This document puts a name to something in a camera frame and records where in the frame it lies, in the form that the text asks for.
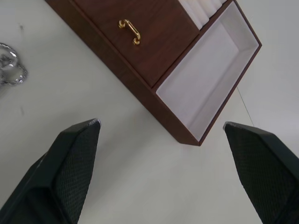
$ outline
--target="wooden jewelry box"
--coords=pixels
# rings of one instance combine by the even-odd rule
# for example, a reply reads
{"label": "wooden jewelry box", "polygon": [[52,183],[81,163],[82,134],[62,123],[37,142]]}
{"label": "wooden jewelry box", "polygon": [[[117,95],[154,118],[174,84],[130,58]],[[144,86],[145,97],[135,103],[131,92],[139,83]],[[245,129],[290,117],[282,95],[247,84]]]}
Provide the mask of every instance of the wooden jewelry box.
{"label": "wooden jewelry box", "polygon": [[202,144],[262,46],[236,0],[204,26],[198,0],[46,1],[184,144]]}

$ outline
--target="white table surface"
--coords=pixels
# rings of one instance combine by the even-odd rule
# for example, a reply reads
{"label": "white table surface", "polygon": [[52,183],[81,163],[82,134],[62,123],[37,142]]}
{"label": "white table surface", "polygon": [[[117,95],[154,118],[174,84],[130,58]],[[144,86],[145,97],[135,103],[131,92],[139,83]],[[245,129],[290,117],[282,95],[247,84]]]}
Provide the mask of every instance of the white table surface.
{"label": "white table surface", "polygon": [[252,124],[238,91],[202,147],[181,145],[43,0],[0,0],[0,30],[30,72],[0,92],[0,206],[60,131],[99,118],[79,223],[261,223],[222,129]]}

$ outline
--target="drawer pull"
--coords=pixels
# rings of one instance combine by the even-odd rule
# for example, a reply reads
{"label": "drawer pull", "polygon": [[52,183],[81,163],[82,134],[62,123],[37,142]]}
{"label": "drawer pull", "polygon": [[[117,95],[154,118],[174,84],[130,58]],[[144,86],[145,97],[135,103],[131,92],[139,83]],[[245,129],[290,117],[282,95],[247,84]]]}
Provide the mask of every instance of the drawer pull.
{"label": "drawer pull", "polygon": [[120,20],[118,22],[118,26],[119,28],[125,28],[126,25],[131,29],[131,31],[137,36],[136,38],[134,38],[133,40],[133,44],[134,45],[139,45],[140,44],[140,40],[141,40],[141,36],[140,33],[138,32],[138,30],[133,26],[133,24],[129,21],[129,20]]}

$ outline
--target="textured black surface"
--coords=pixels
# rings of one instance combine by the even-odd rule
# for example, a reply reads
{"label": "textured black surface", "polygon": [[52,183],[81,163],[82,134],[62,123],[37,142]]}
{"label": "textured black surface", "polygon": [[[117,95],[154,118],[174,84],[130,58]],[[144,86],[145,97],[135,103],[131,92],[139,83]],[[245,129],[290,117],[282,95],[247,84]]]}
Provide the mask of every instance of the textured black surface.
{"label": "textured black surface", "polygon": [[77,137],[54,180],[54,192],[72,224],[79,220],[93,175],[99,135],[96,129],[88,128]]}
{"label": "textured black surface", "polygon": [[257,133],[236,125],[225,131],[240,181],[262,222],[299,223],[298,180]]}

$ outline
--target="silver chain bracelet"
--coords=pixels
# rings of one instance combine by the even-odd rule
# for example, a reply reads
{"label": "silver chain bracelet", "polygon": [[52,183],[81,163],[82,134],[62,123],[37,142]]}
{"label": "silver chain bracelet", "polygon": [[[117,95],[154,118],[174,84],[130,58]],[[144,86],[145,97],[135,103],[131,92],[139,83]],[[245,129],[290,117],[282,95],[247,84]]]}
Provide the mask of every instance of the silver chain bracelet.
{"label": "silver chain bracelet", "polygon": [[[22,84],[28,75],[26,68],[20,63],[17,52],[10,46],[0,43],[0,49],[5,50],[5,54],[0,55],[0,86],[1,85],[18,85]],[[21,75],[16,80],[11,80],[11,72],[13,69],[21,71]]]}

